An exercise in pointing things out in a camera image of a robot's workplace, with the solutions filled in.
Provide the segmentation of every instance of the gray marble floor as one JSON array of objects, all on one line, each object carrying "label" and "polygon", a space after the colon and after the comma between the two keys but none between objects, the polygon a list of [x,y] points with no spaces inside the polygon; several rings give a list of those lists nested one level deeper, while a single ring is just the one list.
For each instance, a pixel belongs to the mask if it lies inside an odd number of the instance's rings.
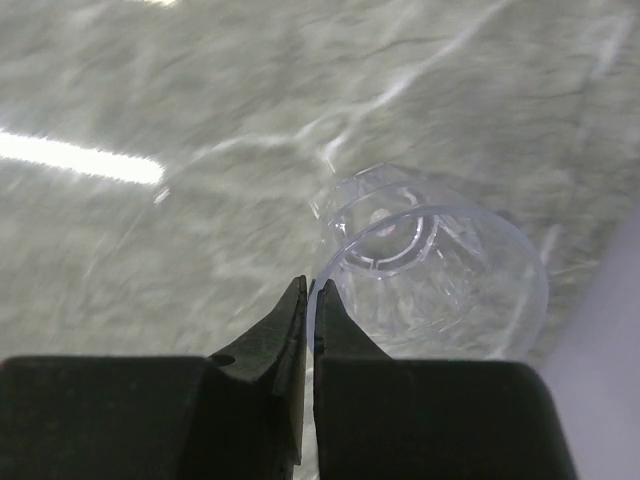
[{"label": "gray marble floor", "polygon": [[216,350],[380,161],[529,235],[544,352],[640,186],[637,0],[0,7],[0,356]]}]

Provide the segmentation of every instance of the plastic cup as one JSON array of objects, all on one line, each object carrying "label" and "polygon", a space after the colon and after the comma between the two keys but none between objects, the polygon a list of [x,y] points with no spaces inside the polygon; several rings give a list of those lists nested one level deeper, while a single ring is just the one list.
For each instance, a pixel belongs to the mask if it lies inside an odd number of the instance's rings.
[{"label": "plastic cup", "polygon": [[351,318],[392,356],[525,357],[548,283],[538,252],[511,223],[389,164],[338,183],[312,207],[321,240],[309,339],[318,292],[332,279]]}]

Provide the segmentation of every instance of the cup rim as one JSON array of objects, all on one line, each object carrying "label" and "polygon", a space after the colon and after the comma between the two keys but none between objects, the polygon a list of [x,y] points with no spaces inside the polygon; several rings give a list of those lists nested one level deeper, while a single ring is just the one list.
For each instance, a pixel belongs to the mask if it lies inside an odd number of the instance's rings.
[{"label": "cup rim", "polygon": [[542,258],[538,250],[531,243],[529,238],[515,225],[505,220],[504,218],[496,215],[489,210],[486,210],[477,206],[425,206],[420,205],[404,212],[391,214],[382,220],[372,223],[367,228],[361,230],[354,235],[348,244],[338,250],[329,261],[320,269],[316,274],[311,288],[309,290],[309,297],[307,303],[307,315],[306,315],[306,328],[307,328],[307,343],[311,353],[314,349],[314,333],[315,333],[315,317],[318,293],[322,290],[331,278],[331,274],[336,267],[342,262],[342,260],[349,254],[349,252],[357,246],[357,244],[367,237],[368,235],[375,233],[379,230],[384,230],[393,226],[395,223],[401,220],[413,219],[417,217],[435,217],[435,216],[451,216],[458,218],[470,218],[481,219],[491,224],[492,226],[503,230],[507,235],[510,235],[516,240],[528,253],[533,265],[534,274],[536,276],[536,296],[538,297],[536,303],[540,306],[540,318],[537,319],[537,325],[531,329],[527,339],[522,343],[520,351],[516,354],[516,359],[524,357],[533,346],[534,342],[540,334],[540,330],[544,325],[545,313],[549,302],[549,282],[547,279],[546,268],[542,262]]}]

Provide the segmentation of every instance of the clear cup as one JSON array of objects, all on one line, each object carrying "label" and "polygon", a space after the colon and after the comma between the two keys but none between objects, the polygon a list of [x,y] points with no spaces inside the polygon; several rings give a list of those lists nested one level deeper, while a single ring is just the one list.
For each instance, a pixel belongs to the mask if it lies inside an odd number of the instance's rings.
[{"label": "clear cup", "polygon": [[318,292],[332,279],[351,318],[394,357],[526,356],[548,283],[538,252],[511,223],[390,164],[341,181],[312,208],[321,240],[309,339]]}]

